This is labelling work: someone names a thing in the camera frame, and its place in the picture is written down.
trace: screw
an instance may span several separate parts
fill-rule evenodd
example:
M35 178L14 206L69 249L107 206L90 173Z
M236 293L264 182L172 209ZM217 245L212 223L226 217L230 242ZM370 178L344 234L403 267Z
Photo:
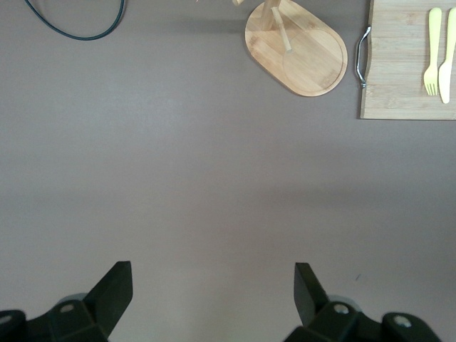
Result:
M348 308L343 305L343 304L336 304L334 306L334 310L336 310L336 312L339 314L342 314L342 315L346 315L348 313L350 313L350 310L348 310Z
M394 322L403 328L410 328L412 323L404 316L394 316Z
M60 312L61 312L62 314L64 314L65 312L69 312L69 311L71 311L71 310L73 310L73 309L74 309L74 305L73 305L73 304L66 304L66 305L64 305L64 306L62 306L62 307L60 308Z
M5 317L1 317L0 318L0 325L10 322L11 319L13 319L12 315L7 315Z

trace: fork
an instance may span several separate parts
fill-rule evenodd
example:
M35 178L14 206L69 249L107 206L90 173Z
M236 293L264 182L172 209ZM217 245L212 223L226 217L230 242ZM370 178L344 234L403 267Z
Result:
M430 62L424 75L424 82L428 95L437 95L438 90L437 55L439 52L441 23L442 10L438 7L431 9L429 12Z

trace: knife handle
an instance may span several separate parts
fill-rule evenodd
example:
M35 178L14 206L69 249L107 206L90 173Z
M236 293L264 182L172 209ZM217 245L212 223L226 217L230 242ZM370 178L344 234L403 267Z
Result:
M453 7L448 14L448 29L447 29L447 55L446 61L452 61L455 54L456 45L456 7Z
M437 64L441 25L442 25L442 9L435 7L434 9L431 9L429 12L430 64Z

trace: wooden stand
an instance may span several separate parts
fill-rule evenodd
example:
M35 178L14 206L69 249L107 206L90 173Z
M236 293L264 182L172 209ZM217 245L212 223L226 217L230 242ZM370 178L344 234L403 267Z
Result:
M347 69L342 38L292 0L260 4L247 21L245 41L252 57L298 95L329 92Z

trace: utensil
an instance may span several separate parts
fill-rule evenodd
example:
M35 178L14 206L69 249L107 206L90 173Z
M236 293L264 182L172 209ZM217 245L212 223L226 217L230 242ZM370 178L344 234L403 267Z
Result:
M448 14L448 27L447 27L447 55L445 62L439 69L439 88L440 97L443 103L450 102L450 81L451 81L451 68L453 64L453 56L455 54L456 45L456 7L450 10Z
M437 55L439 52L440 26L442 23L442 10L438 7L429 12L429 43L430 62L424 75L425 87L428 95L437 95Z

